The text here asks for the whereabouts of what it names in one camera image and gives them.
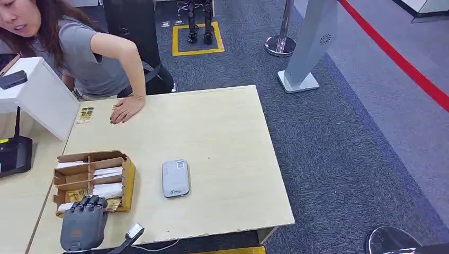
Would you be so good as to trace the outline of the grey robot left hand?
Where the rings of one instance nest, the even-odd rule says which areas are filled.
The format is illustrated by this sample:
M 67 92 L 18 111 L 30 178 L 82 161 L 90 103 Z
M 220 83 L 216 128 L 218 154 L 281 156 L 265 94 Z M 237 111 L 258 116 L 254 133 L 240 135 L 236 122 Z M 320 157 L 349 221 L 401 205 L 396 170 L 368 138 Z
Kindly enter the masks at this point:
M 97 248 L 104 239 L 109 213 L 107 201 L 97 195 L 84 196 L 64 212 L 60 244 L 66 252 Z

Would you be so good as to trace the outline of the person's left hand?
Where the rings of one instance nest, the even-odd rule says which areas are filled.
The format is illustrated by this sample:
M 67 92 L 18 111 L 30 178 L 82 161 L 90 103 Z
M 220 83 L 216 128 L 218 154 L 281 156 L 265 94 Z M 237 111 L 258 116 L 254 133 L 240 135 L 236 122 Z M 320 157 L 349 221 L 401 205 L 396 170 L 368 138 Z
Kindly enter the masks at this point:
M 113 111 L 110 116 L 111 124 L 119 124 L 121 122 L 128 121 L 131 117 L 139 113 L 145 106 L 145 97 L 138 97 L 135 95 L 130 95 L 122 100 L 120 100 L 113 107 Z

